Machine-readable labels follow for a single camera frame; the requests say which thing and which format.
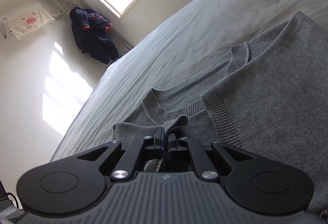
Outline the dark blue hanging jacket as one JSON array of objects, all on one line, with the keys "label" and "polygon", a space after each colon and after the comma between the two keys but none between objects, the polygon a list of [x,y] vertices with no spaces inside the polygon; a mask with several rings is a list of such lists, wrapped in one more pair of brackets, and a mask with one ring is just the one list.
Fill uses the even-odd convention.
[{"label": "dark blue hanging jacket", "polygon": [[83,54],[103,64],[119,59],[114,40],[109,36],[112,23],[91,9],[73,8],[69,17],[74,39]]}]

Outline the grey bed sheet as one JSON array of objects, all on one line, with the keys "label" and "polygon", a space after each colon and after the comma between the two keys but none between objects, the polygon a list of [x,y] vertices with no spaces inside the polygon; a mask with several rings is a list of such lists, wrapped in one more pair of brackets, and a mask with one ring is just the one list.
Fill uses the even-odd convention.
[{"label": "grey bed sheet", "polygon": [[327,0],[193,0],[105,71],[58,145],[59,160],[109,141],[150,89],[165,90],[301,11],[327,28]]}]

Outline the covered white air conditioner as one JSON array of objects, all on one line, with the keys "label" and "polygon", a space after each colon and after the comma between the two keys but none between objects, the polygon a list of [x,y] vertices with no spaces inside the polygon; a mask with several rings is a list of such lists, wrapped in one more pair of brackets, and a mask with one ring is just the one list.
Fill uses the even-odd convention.
[{"label": "covered white air conditioner", "polygon": [[1,32],[5,38],[15,36],[18,40],[40,30],[55,21],[42,4],[36,3],[17,10],[1,19]]}]

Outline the grey knitted sweater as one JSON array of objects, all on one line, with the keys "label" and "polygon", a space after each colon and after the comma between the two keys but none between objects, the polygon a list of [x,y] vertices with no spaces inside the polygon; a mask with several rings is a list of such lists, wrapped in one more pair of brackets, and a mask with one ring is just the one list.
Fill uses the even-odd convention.
[{"label": "grey knitted sweater", "polygon": [[220,141],[298,168],[327,208],[327,32],[301,12],[168,90],[152,89],[113,126],[129,144],[157,128]]}]

